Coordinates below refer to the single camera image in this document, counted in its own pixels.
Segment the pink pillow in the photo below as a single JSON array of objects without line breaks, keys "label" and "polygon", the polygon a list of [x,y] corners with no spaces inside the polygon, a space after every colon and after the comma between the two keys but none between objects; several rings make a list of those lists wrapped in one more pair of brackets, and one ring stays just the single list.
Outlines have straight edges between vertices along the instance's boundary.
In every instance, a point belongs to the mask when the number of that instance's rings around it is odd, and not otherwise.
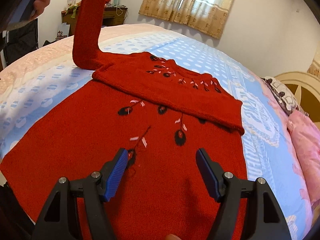
[{"label": "pink pillow", "polygon": [[309,117],[297,110],[289,116],[287,128],[313,205],[320,200],[320,130]]}]

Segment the red sweater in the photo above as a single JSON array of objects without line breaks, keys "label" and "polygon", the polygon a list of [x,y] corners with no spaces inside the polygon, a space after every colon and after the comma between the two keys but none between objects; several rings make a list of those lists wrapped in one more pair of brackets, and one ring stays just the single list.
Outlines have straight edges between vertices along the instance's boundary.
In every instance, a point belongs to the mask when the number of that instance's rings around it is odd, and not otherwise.
[{"label": "red sweater", "polygon": [[[56,181],[84,178],[129,150],[128,170],[106,203],[119,240],[206,239],[219,205],[209,197],[195,153],[246,178],[241,102],[209,74],[150,53],[103,53],[98,36],[104,0],[83,0],[74,62],[94,80],[40,119],[6,155],[0,169],[23,209],[36,220]],[[79,200],[84,239],[90,239]],[[239,239],[244,205],[234,239]]]}]

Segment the white wall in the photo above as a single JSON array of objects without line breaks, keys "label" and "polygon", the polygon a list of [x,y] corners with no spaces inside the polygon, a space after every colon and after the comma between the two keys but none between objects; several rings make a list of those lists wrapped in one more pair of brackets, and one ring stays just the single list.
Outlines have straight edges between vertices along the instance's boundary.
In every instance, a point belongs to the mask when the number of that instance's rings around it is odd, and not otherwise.
[{"label": "white wall", "polygon": [[[52,0],[39,17],[40,45],[54,40],[66,1]],[[182,33],[225,52],[259,76],[307,71],[320,40],[320,25],[303,0],[234,0],[220,40],[185,25],[139,15],[142,0],[120,3],[128,7],[125,23],[150,23]]]}]

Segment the sweater sleeve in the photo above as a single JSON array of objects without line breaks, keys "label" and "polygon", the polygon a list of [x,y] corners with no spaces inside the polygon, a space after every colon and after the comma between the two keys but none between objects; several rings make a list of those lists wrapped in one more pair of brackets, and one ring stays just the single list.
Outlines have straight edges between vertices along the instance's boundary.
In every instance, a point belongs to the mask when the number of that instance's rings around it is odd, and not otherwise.
[{"label": "sweater sleeve", "polygon": [[72,51],[73,61],[79,68],[96,70],[106,64],[107,53],[98,46],[104,4],[105,0],[81,2]]}]

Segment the brown floral curtain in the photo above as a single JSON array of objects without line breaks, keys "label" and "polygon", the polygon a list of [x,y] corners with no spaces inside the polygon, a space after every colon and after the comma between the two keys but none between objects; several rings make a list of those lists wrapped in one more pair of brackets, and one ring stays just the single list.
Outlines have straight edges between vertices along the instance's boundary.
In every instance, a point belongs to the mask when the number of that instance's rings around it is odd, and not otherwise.
[{"label": "brown floral curtain", "polygon": [[233,0],[143,0],[139,14],[188,25],[219,39]]},{"label": "brown floral curtain", "polygon": [[320,42],[308,72],[320,78]]}]

